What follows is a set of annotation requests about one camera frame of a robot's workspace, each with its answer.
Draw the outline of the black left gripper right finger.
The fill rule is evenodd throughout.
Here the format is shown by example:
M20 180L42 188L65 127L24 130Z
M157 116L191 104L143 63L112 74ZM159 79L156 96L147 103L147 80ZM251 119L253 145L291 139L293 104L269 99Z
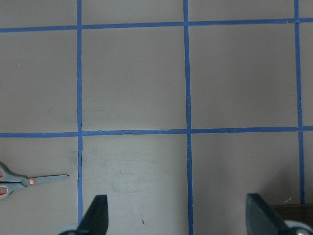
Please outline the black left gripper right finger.
M246 195L246 229L248 235L286 235L288 226L257 193Z

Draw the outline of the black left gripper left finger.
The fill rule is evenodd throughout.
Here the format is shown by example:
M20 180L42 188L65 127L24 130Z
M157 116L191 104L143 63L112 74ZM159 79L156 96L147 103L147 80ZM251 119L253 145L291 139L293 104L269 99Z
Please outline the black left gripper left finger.
M77 227L79 235L105 235L109 226L107 195L94 197L90 207Z

